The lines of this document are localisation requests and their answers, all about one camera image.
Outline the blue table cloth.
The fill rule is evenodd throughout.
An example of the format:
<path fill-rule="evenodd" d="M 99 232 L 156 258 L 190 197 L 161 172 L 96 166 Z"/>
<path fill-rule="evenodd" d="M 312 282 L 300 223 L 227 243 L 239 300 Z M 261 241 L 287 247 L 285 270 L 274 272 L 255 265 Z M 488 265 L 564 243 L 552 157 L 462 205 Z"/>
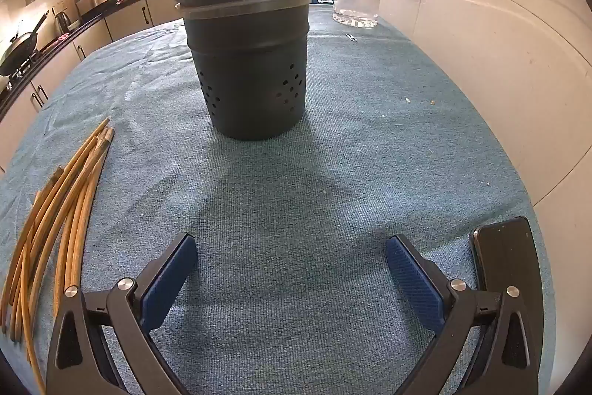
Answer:
<path fill-rule="evenodd" d="M 305 114 L 258 142 L 214 129 L 181 22 L 90 54 L 2 178 L 2 265 L 33 195 L 109 119 L 84 290 L 189 234 L 197 268 L 152 336 L 190 392 L 393 393 L 431 334 L 389 275 L 386 240 L 405 235 L 473 284 L 470 233 L 536 215 L 489 126 L 406 36 L 350 29 L 320 5 L 309 23 Z"/>

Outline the bamboo chopstick six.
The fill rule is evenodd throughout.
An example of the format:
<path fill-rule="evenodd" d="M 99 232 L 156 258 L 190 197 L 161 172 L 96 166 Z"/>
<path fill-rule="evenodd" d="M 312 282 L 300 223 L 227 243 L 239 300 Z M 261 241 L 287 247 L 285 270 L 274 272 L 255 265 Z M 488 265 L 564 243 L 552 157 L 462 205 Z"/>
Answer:
<path fill-rule="evenodd" d="M 86 188 L 83 187 L 76 201 L 72 204 L 61 234 L 60 247 L 55 271 L 53 291 L 53 316 L 56 316 L 63 292 L 71 285 L 71 268 L 74 257 L 74 244 L 77 233 L 77 224 L 82 210 Z"/>

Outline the bamboo chopstick three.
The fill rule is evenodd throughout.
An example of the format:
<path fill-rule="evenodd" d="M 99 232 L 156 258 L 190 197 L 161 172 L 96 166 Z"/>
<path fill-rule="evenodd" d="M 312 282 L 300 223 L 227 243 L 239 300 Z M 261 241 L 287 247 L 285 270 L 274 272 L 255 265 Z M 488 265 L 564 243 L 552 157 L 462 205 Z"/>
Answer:
<path fill-rule="evenodd" d="M 90 167 L 88 177 L 82 186 L 75 204 L 66 217 L 66 225 L 62 233 L 58 261 L 55 271 L 52 314 L 56 317 L 60 299 L 65 289 L 79 286 L 84 251 L 85 236 L 90 211 L 98 180 L 106 158 L 105 151 L 110 145 L 107 135 L 100 136 L 92 155 L 88 157 L 84 167 Z"/>

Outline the bamboo chopstick five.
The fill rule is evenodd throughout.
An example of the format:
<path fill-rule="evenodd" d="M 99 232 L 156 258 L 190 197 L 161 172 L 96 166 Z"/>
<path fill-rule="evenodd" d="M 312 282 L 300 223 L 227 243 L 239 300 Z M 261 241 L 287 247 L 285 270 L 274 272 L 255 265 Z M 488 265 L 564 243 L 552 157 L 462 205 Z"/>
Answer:
<path fill-rule="evenodd" d="M 31 328 L 31 316 L 28 308 L 28 282 L 29 282 L 29 255 L 30 242 L 25 241 L 22 251 L 22 266 L 20 274 L 20 307 L 22 312 L 22 331 L 24 335 L 24 342 L 28 360 L 34 375 L 35 382 L 41 395 L 46 394 L 46 387 L 43 376 L 41 374 L 37 356 L 34 349 L 33 335 Z"/>

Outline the electric kettle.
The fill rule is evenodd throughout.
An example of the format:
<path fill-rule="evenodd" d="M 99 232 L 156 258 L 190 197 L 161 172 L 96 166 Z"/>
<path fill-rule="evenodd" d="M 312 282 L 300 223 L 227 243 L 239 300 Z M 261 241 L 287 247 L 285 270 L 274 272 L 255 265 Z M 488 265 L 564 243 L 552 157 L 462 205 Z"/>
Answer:
<path fill-rule="evenodd" d="M 71 24 L 72 21 L 65 10 L 54 12 L 54 27 L 58 36 L 69 33 Z"/>

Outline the lower kitchen cabinets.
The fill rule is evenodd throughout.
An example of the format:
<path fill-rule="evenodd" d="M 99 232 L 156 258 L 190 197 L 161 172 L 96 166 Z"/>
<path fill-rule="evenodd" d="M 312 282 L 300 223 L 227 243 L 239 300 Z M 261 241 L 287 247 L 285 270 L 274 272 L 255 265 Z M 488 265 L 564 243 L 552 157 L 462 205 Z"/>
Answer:
<path fill-rule="evenodd" d="M 53 92 L 79 63 L 111 42 L 181 17 L 175 0 L 124 0 L 110 4 L 48 50 L 16 86 L 1 93 L 1 170 Z"/>

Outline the bamboo chopstick two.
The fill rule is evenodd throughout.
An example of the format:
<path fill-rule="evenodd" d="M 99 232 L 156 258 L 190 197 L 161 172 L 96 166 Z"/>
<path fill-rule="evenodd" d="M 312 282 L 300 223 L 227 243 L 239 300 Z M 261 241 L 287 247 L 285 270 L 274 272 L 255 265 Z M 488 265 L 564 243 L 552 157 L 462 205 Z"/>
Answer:
<path fill-rule="evenodd" d="M 106 132 L 107 125 L 105 129 L 103 129 L 103 132 L 99 133 L 96 139 L 98 140 L 100 136 L 105 136 Z M 61 200 L 59 207 L 56 205 L 53 206 L 55 211 L 53 213 L 52 220 L 49 221 L 48 218 L 44 218 L 42 223 L 37 227 L 38 231 L 34 232 L 34 230 L 32 230 L 29 233 L 29 237 L 27 238 L 27 240 L 30 242 L 28 282 L 28 308 L 30 313 L 36 310 L 42 279 L 46 270 L 48 258 L 53 250 L 55 238 L 59 234 L 60 229 L 66 220 L 68 211 L 75 202 L 75 198 L 77 197 L 79 190 L 81 190 L 88 177 L 90 167 L 84 167 L 84 165 L 88 157 L 94 152 L 96 146 L 97 142 L 92 141 L 88 156 L 82 157 L 80 159 L 81 163 L 74 169 L 74 179 L 70 183 L 66 183 L 64 185 L 64 187 L 68 187 L 68 191 Z M 8 309 L 15 306 L 15 301 L 17 299 L 20 300 L 21 266 L 22 252 L 18 260 L 18 266 L 10 293 L 11 299 Z"/>

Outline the bamboo chopstick four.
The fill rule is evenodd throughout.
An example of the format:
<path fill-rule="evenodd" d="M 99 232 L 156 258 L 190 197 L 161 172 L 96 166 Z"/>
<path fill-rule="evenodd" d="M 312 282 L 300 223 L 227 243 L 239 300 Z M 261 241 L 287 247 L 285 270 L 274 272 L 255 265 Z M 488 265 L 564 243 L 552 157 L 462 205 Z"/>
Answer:
<path fill-rule="evenodd" d="M 1 330 L 3 334 L 5 334 L 7 330 L 6 315 L 8 313 L 10 293 L 19 257 L 30 231 L 32 228 L 34 228 L 37 218 L 40 217 L 40 211 L 44 212 L 48 207 L 47 198 L 52 197 L 55 194 L 54 185 L 58 182 L 63 172 L 64 168 L 62 166 L 58 166 L 54 173 L 51 174 L 51 177 L 49 177 L 47 184 L 45 184 L 45 187 L 40 191 L 39 197 L 37 197 L 36 201 L 34 201 L 30 214 L 23 225 L 17 244 L 15 245 L 1 296 Z"/>

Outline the dark grey utensil holder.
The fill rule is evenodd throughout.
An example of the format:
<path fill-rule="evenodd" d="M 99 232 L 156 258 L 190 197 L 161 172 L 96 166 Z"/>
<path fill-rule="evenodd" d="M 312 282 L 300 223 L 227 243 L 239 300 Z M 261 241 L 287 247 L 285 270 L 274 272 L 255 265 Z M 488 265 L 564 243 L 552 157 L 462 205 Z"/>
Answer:
<path fill-rule="evenodd" d="M 211 122 L 240 140 L 293 128 L 305 111 L 311 0 L 175 0 Z"/>

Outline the bamboo chopstick one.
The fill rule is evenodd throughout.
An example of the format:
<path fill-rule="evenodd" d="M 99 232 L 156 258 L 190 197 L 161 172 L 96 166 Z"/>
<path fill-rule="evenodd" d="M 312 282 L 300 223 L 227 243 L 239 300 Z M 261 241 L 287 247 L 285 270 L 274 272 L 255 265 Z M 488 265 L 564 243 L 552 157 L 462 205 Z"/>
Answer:
<path fill-rule="evenodd" d="M 77 149 L 77 152 L 74 154 L 74 156 L 72 156 L 71 160 L 68 161 L 68 164 L 65 167 L 62 166 L 64 168 L 64 172 L 62 173 L 58 182 L 54 185 L 55 194 L 52 197 L 47 198 L 48 207 L 44 212 L 40 211 L 40 217 L 37 218 L 34 228 L 32 228 L 34 232 L 38 231 L 37 227 L 42 223 L 44 218 L 48 218 L 49 221 L 52 220 L 53 213 L 55 211 L 53 206 L 56 205 L 59 207 L 61 200 L 68 191 L 68 187 L 64 187 L 64 185 L 66 183 L 70 183 L 74 179 L 73 172 L 75 167 L 79 166 L 81 163 L 80 159 L 82 157 L 88 156 L 89 149 L 91 149 L 91 142 L 97 142 L 96 137 L 99 135 L 99 133 L 103 132 L 103 129 L 105 129 L 109 122 L 110 119 L 108 117 L 104 118 L 103 121 L 100 122 L 96 127 L 96 129 L 91 132 L 91 135 L 86 139 L 86 141 L 82 143 L 82 146 Z"/>

